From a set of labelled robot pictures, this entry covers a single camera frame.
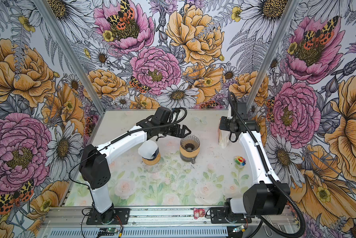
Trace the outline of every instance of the black cable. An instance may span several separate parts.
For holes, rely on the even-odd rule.
[[[255,136],[253,135],[252,131],[246,125],[246,122],[242,119],[241,115],[237,112],[237,109],[235,108],[235,105],[232,103],[233,101],[231,100],[231,96],[233,97],[235,102],[237,102],[237,99],[236,99],[236,96],[235,96],[235,94],[233,92],[228,92],[228,101],[229,101],[229,104],[231,105],[232,111],[237,116],[237,118],[242,122],[242,125],[244,126],[244,128],[248,131],[249,135],[251,136],[253,142],[255,143],[255,145],[257,147],[257,150],[259,151],[260,159],[261,159],[261,162],[262,162],[262,164],[264,166],[265,172],[268,173],[270,171],[269,171],[268,165],[266,164],[265,157],[264,157],[264,154],[262,152],[262,149],[261,149],[260,145],[258,144]],[[299,237],[301,237],[304,234],[304,231],[306,229],[304,216],[303,216],[301,210],[299,210],[297,204],[293,201],[293,199],[290,197],[290,195],[288,193],[286,193],[280,187],[280,185],[277,183],[277,181],[275,181],[275,179],[273,178],[273,176],[271,174],[268,174],[268,178],[270,179],[272,184],[280,191],[280,193],[282,193],[286,197],[288,202],[293,206],[295,212],[298,215],[299,222],[300,222],[300,227],[299,227],[299,230],[296,233],[289,234],[289,233],[285,233],[285,232],[282,232],[282,231],[278,230],[276,227],[274,227],[272,224],[270,224],[270,222],[268,222],[264,217],[262,217],[260,215],[257,216],[257,217],[260,218],[261,221],[263,221],[272,231],[276,232],[277,234],[279,234],[279,235],[281,235],[283,237],[287,237],[287,238],[299,238]]]
[[[87,209],[87,208],[89,208],[89,207],[85,207],[85,208],[82,209],[82,214],[84,215],[84,217],[83,217],[82,222],[80,223],[80,230],[82,231],[83,238],[85,238],[84,233],[83,233],[83,221],[84,221],[84,218],[89,214],[89,212],[87,214],[85,214],[83,211],[84,211],[84,209]]]
[[[75,181],[75,180],[73,180],[73,179],[71,178],[71,172],[72,172],[72,170],[74,170],[77,166],[79,166],[81,163],[83,163],[83,162],[86,161],[87,159],[91,158],[92,156],[94,156],[94,155],[97,154],[98,152],[100,152],[100,151],[102,151],[102,150],[104,150],[104,149],[107,149],[108,146],[110,146],[110,145],[116,143],[117,141],[119,141],[119,140],[121,140],[121,139],[123,139],[123,138],[125,138],[125,137],[127,137],[127,136],[129,136],[129,135],[131,135],[131,134],[133,134],[133,133],[135,133],[135,132],[139,132],[139,131],[145,131],[145,132],[146,132],[146,131],[150,131],[150,130],[153,130],[153,129],[161,129],[161,128],[165,128],[165,127],[169,127],[169,126],[173,126],[173,125],[175,125],[175,124],[178,124],[179,122],[183,121],[183,119],[185,119],[186,116],[187,116],[187,110],[186,110],[186,108],[184,108],[184,107],[177,107],[177,108],[174,108],[174,111],[175,111],[175,110],[180,110],[180,109],[182,109],[182,110],[184,111],[184,115],[183,115],[183,117],[182,117],[181,119],[179,119],[178,121],[176,120],[176,118],[178,118],[179,112],[177,112],[176,118],[175,118],[175,120],[174,120],[172,123],[165,124],[165,125],[161,125],[161,126],[152,126],[152,127],[148,127],[148,128],[140,128],[140,129],[136,129],[136,130],[133,130],[133,131],[128,131],[127,133],[123,134],[122,136],[119,136],[118,138],[112,140],[109,145],[107,145],[107,146],[105,146],[104,148],[98,150],[97,152],[95,152],[94,154],[92,154],[91,156],[89,156],[88,158],[86,158],[86,159],[80,161],[78,164],[76,164],[76,165],[70,170],[70,172],[68,173],[68,178],[69,178],[72,182],[75,182],[75,183],[78,183],[78,184],[87,186],[88,189],[90,189],[89,185],[87,185],[87,184],[85,184],[85,183],[80,183],[80,182]]]
[[[256,235],[257,232],[260,230],[261,226],[262,226],[262,221],[261,221],[260,224],[257,226],[257,228],[256,228],[248,237],[246,237],[246,238],[252,238],[254,235]]]

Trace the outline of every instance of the black mounting bracket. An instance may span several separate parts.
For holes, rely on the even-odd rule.
[[[128,219],[129,219],[129,212],[130,212],[130,208],[114,208],[111,207],[110,209],[108,209],[108,211],[110,210],[110,213],[112,213],[110,216],[118,216],[121,223],[123,225],[128,224]],[[99,213],[95,207],[92,207],[91,210],[89,211],[89,215],[87,218],[87,225],[119,225],[120,223],[118,222],[117,219],[111,219],[110,222],[103,222],[103,219],[105,219],[103,217],[103,214]]]

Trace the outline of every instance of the metal rail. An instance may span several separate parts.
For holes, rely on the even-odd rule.
[[[268,70],[270,63],[275,56],[275,51],[277,50],[278,45],[282,42],[282,37],[285,34],[285,31],[287,30],[300,1],[301,0],[289,0],[289,2],[286,4],[285,11],[282,14],[282,18],[280,20],[280,24],[278,25],[277,31],[272,37],[268,51],[266,52],[264,60],[262,61],[260,69],[257,73],[256,80],[248,94],[247,110],[249,110],[251,107],[252,102],[254,101],[257,92],[259,91],[261,83],[263,82],[266,75],[266,71]]]
[[[38,9],[39,13],[42,15],[43,20],[46,22],[48,29],[54,35],[55,40],[66,54],[70,64],[75,69],[76,75],[79,77],[81,82],[83,83],[85,90],[90,95],[92,102],[95,104],[99,115],[104,114],[104,107],[102,102],[100,101],[99,96],[95,89],[93,88],[91,82],[88,79],[87,74],[85,73],[83,66],[80,64],[74,50],[72,49],[70,42],[67,39],[67,36],[62,31],[60,24],[58,23],[57,18],[55,17],[52,9],[50,8],[47,0],[37,0],[33,1],[35,7]]]

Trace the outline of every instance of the flower bud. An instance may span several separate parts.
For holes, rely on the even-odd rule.
[[[159,31],[159,40],[164,42],[167,40],[167,34],[163,31]]]
[[[332,93],[335,93],[338,90],[338,81],[337,77],[334,76],[325,86],[326,97],[330,97]]]
[[[26,110],[30,106],[30,103],[27,99],[20,98],[17,101],[17,107],[19,107],[21,110]]]
[[[337,127],[336,124],[332,120],[327,120],[322,124],[323,130],[328,134],[333,133],[336,127]]]

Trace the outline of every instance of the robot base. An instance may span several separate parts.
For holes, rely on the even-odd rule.
[[[211,223],[251,223],[252,219],[250,217],[245,218],[244,214],[235,214],[231,211],[230,198],[224,203],[224,207],[211,207]]]
[[[123,225],[128,224],[129,208],[114,208],[113,205],[103,214],[99,213],[95,207],[89,211],[87,225],[119,225],[120,223],[113,216],[118,216]]]

